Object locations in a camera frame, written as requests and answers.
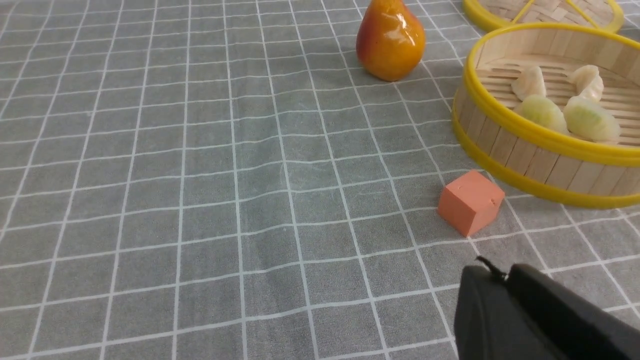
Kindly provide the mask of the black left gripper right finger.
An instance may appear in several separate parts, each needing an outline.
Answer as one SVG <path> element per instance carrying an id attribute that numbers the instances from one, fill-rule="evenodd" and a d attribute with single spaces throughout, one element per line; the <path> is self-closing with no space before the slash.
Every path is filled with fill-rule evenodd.
<path id="1" fill-rule="evenodd" d="M 506 287 L 566 360 L 637 360 L 639 330 L 527 264 L 510 267 Z"/>

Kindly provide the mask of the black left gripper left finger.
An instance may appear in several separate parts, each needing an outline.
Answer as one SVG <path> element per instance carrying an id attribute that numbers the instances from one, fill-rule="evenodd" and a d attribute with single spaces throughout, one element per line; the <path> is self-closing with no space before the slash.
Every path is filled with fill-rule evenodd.
<path id="1" fill-rule="evenodd" d="M 506 287 L 506 272 L 487 258 L 461 272 L 454 316 L 460 360 L 564 360 Z"/>

